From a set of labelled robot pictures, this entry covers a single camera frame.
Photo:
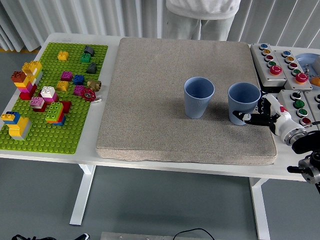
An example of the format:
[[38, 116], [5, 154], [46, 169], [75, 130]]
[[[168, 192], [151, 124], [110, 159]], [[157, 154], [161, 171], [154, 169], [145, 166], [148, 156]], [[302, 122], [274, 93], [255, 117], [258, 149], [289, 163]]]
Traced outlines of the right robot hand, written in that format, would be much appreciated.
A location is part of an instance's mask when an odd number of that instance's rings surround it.
[[271, 94], [264, 94], [258, 101], [258, 113], [244, 113], [234, 110], [232, 114], [246, 124], [268, 126], [281, 140], [292, 145], [294, 137], [304, 137], [306, 129], [292, 119], [288, 110]]

